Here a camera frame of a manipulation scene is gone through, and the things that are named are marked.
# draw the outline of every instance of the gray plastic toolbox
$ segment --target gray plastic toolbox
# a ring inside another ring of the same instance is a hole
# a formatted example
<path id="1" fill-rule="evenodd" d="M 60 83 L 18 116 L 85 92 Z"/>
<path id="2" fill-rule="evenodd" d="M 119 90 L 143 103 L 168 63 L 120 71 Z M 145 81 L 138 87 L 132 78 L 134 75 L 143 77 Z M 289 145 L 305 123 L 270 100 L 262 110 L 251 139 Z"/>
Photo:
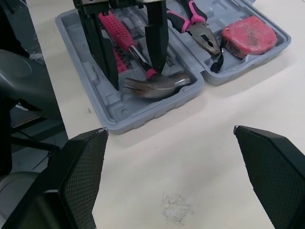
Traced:
<path id="1" fill-rule="evenodd" d="M 224 49 L 222 70 L 219 73 L 213 73 L 210 71 L 210 66 L 213 63 L 210 55 L 201 49 L 189 34 L 178 33 L 168 21 L 168 57 L 171 60 L 171 64 L 169 62 L 165 64 L 162 73 L 165 76 L 170 76 L 174 73 L 186 72 L 190 75 L 192 84 L 183 87 L 178 93 L 161 101 L 143 99 L 116 91 L 90 54 L 77 11 L 71 10 L 56 18 L 56 24 L 95 112 L 101 124 L 112 133 L 122 134 L 133 128 L 138 128 L 149 120 L 158 118 L 171 109 L 182 106 L 187 101 L 195 98 L 203 87 L 203 77 L 213 84 L 225 83 L 241 75 L 250 66 L 258 66 L 273 59 L 291 42 L 289 35 L 246 1 L 197 0 L 196 4 L 209 17 L 207 21 L 209 27 L 219 40 L 221 31 L 225 26 L 256 15 L 275 31 L 278 42 L 273 49 L 263 55 L 248 55 L 244 59 L 238 59 Z M 169 9 L 186 16 L 178 2 L 168 1 L 167 6 Z M 128 12 L 139 15 L 139 18 L 146 22 L 146 11 L 132 7 L 131 10 L 115 10 L 113 13 L 129 29 L 140 49 L 142 49 L 143 54 L 149 59 L 143 33 L 144 23 L 130 20 L 131 15 L 126 16 Z M 122 88 L 125 77 L 145 80 L 145 72 L 137 62 L 131 60 L 131 65 L 131 69 L 119 74 L 120 88 Z"/>

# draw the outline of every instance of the floor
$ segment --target floor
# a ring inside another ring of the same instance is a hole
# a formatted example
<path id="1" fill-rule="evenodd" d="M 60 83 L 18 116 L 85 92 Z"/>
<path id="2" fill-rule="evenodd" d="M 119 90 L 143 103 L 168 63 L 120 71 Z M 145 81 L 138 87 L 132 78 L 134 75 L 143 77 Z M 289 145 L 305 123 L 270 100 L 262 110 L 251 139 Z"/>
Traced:
<path id="1" fill-rule="evenodd" d="M 41 53 L 39 41 L 31 21 L 30 13 L 26 6 L 26 1 L 8 0 L 7 2 L 13 9 L 13 14 L 5 5 L 4 0 L 0 0 L 0 4 L 8 16 L 17 39 L 21 42 L 23 48 L 30 54 L 31 59 L 36 60 L 40 64 L 44 64 L 43 55 Z M 14 108 L 11 111 L 12 125 L 14 126 L 21 119 L 31 115 L 33 115 L 31 112 L 23 111 L 19 108 Z M 40 142 L 54 144 L 60 148 L 62 148 L 68 141 L 67 134 L 61 121 L 47 120 L 25 129 L 23 132 Z M 14 136 L 26 138 L 20 133 L 16 133 Z M 12 146 L 12 151 L 12 173 L 17 171 L 41 172 L 47 166 L 47 151 L 23 148 L 20 146 Z"/>

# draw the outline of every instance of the white table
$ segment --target white table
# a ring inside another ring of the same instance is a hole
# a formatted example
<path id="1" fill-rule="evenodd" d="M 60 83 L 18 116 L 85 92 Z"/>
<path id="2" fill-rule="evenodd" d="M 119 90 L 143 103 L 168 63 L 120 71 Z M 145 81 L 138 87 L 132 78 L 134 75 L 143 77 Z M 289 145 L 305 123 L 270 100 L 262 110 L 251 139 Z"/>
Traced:
<path id="1" fill-rule="evenodd" d="M 69 138 L 101 127 L 55 24 L 72 0 L 27 0 Z M 302 0 L 254 4 L 292 38 L 275 60 L 222 86 L 206 84 L 184 106 L 110 135 L 93 214 L 98 228 L 175 229 L 162 199 L 184 198 L 188 229 L 273 228 L 249 182 L 234 125 L 288 137 L 305 152 Z"/>

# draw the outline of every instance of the pliers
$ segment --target pliers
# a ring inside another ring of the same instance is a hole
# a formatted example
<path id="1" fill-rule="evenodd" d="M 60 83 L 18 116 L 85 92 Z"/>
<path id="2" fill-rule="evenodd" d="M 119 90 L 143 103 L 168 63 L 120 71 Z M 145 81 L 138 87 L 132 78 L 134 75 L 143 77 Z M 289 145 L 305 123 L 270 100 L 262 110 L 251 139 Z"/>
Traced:
<path id="1" fill-rule="evenodd" d="M 179 32 L 189 33 L 200 47 L 209 52 L 212 59 L 221 53 L 217 39 L 210 29 L 206 27 L 208 17 L 195 4 L 194 0 L 179 0 L 184 7 L 188 20 L 184 16 L 167 9 L 167 19 L 172 22 L 173 27 Z"/>

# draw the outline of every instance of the pink tape measure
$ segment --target pink tape measure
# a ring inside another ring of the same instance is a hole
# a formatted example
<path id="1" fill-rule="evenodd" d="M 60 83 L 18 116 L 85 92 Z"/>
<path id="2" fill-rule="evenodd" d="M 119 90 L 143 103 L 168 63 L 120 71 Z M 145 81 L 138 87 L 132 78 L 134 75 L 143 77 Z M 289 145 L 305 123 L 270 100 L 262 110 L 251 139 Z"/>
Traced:
<path id="1" fill-rule="evenodd" d="M 234 56 L 261 55 L 272 49 L 277 37 L 275 32 L 258 17 L 252 16 L 235 22 L 222 32 L 227 50 Z"/>

